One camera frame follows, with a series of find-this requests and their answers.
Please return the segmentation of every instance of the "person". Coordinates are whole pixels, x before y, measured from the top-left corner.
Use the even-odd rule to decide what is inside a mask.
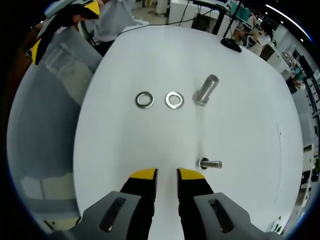
[[[249,32],[247,34],[248,36],[252,36],[253,40],[256,42],[249,50],[258,56],[260,56],[264,46],[271,43],[273,39],[273,31],[269,23],[264,23],[261,28],[262,30],[260,31]]]
[[[250,14],[250,17],[248,18],[248,20],[246,21],[252,28],[254,28],[257,25],[257,17],[258,14],[253,11]],[[246,31],[242,28],[237,28],[235,29],[235,31],[233,32],[233,39],[236,40],[238,43],[240,43],[240,41],[243,39],[243,37],[246,35]]]
[[[258,14],[253,11],[250,14],[250,17],[248,18],[248,20],[246,21],[252,28],[255,28],[257,26],[258,20],[257,20]]]

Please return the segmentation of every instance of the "black cable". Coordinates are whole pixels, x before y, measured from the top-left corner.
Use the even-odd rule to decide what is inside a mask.
[[[46,220],[43,220],[43,222],[48,226],[48,228],[50,228],[51,231],[55,231],[55,229]]]
[[[213,9],[211,9],[210,11],[207,11],[205,14],[203,15],[206,15],[210,12],[212,12]],[[166,23],[166,24],[149,24],[149,25],[143,25],[143,26],[140,26],[140,27],[135,27],[135,28],[132,28],[132,29],[129,29],[129,30],[126,30],[126,31],[123,31],[123,32],[120,32],[120,34],[118,36],[120,36],[121,34],[124,34],[126,32],[130,32],[132,30],[136,30],[136,29],[142,29],[142,28],[145,28],[145,27],[148,27],[148,26],[166,26],[166,25],[172,25],[172,24],[178,24],[178,23],[186,23],[186,22],[190,22],[192,20],[195,20],[196,17],[192,18],[192,19],[189,19],[189,20],[185,20],[185,21],[176,21],[176,22],[172,22],[172,23]]]
[[[81,220],[81,217],[79,217],[79,218],[77,219],[77,221],[75,222],[75,225],[78,225],[78,223],[80,222],[80,220]]]
[[[82,29],[85,31],[85,33],[88,35],[88,37],[90,38],[92,44],[96,47],[97,44],[96,44],[96,42],[94,41],[94,38],[93,38],[93,37],[91,36],[91,34],[89,33],[89,31],[87,30],[87,27],[86,27],[85,23],[84,23],[84,22],[81,22],[80,25],[81,25]]]
[[[190,1],[188,1],[188,3],[186,4],[186,6],[185,6],[185,8],[184,8],[184,11],[183,11],[183,13],[182,13],[181,20],[180,20],[180,22],[179,22],[179,27],[180,27],[181,23],[184,23],[182,20],[184,19],[184,16],[185,16],[185,13],[186,13],[186,10],[187,10],[187,7],[188,7],[189,3],[190,3]]]

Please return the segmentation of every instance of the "white tabletop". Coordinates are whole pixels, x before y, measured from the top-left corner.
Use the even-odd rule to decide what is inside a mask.
[[[147,26],[120,35],[96,70],[80,112],[74,143],[74,184],[79,210],[130,174],[158,168],[155,214],[149,239],[183,239],[178,215],[177,168],[196,159],[223,161],[222,169],[199,170],[214,192],[246,209],[266,231],[296,202],[303,142],[293,98],[282,76],[263,59],[232,51],[220,38],[195,29]],[[205,108],[192,95],[208,75],[220,83]],[[138,93],[155,97],[149,109]],[[165,96],[184,96],[170,109]]]

